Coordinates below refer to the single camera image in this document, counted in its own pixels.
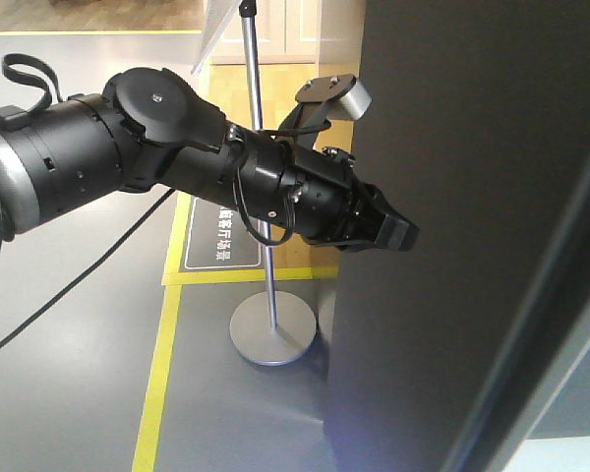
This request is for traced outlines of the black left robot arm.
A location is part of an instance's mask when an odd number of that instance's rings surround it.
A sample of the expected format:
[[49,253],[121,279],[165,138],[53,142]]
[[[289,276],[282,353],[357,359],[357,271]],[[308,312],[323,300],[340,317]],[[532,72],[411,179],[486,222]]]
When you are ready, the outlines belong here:
[[172,71],[135,68],[101,93],[38,110],[0,108],[0,226],[12,239],[112,192],[161,184],[299,234],[358,252],[407,251],[417,227],[352,156],[317,151],[319,132],[370,104],[351,75],[316,78],[276,130],[228,121]]

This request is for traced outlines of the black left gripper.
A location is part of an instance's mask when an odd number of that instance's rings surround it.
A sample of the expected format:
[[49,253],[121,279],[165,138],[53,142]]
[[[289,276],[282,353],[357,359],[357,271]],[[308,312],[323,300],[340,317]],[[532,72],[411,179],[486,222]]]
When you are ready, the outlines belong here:
[[358,252],[385,249],[411,251],[419,228],[397,212],[372,184],[353,171],[349,152],[292,148],[292,165],[301,183],[295,204],[295,230],[311,245]]

